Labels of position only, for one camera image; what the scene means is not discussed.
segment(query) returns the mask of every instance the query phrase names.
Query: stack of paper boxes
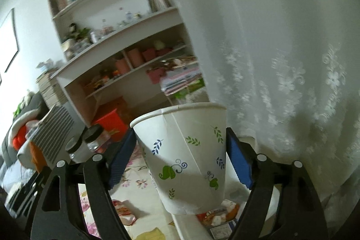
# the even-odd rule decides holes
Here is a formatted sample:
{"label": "stack of paper boxes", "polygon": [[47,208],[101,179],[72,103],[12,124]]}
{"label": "stack of paper boxes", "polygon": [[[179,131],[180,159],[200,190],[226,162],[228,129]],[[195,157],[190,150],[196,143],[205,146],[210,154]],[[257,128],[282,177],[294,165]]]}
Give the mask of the stack of paper boxes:
{"label": "stack of paper boxes", "polygon": [[55,72],[56,70],[50,70],[40,75],[36,80],[39,91],[49,109],[54,105],[64,105],[68,101],[56,78],[51,79]]}

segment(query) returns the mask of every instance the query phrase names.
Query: paper cup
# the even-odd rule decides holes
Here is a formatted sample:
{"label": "paper cup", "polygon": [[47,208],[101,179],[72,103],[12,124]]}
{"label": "paper cup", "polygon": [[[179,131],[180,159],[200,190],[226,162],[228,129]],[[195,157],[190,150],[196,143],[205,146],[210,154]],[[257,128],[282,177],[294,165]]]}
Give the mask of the paper cup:
{"label": "paper cup", "polygon": [[200,214],[224,199],[226,108],[192,103],[159,109],[130,123],[166,210]]}

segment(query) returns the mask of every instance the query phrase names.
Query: striped fabric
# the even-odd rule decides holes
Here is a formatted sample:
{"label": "striped fabric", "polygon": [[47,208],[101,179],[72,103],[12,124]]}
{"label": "striped fabric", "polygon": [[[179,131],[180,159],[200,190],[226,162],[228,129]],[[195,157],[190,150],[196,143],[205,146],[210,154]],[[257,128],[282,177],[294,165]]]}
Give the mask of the striped fabric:
{"label": "striped fabric", "polygon": [[48,163],[54,164],[74,120],[63,106],[54,106],[30,140],[38,146]]}

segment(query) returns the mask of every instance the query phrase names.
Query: whiteboard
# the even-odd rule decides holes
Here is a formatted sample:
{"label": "whiteboard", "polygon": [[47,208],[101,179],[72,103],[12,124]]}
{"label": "whiteboard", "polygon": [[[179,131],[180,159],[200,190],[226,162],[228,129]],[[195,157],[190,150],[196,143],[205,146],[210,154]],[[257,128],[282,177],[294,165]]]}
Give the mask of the whiteboard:
{"label": "whiteboard", "polygon": [[6,73],[19,51],[14,25],[14,9],[0,26],[0,72]]}

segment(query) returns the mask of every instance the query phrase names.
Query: white curtain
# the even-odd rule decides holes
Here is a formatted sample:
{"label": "white curtain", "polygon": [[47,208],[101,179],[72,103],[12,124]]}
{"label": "white curtain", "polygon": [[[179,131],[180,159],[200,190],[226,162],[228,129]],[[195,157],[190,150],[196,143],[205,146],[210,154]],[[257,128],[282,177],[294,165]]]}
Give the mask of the white curtain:
{"label": "white curtain", "polygon": [[360,0],[175,1],[228,125],[301,160],[341,223],[359,199]]}

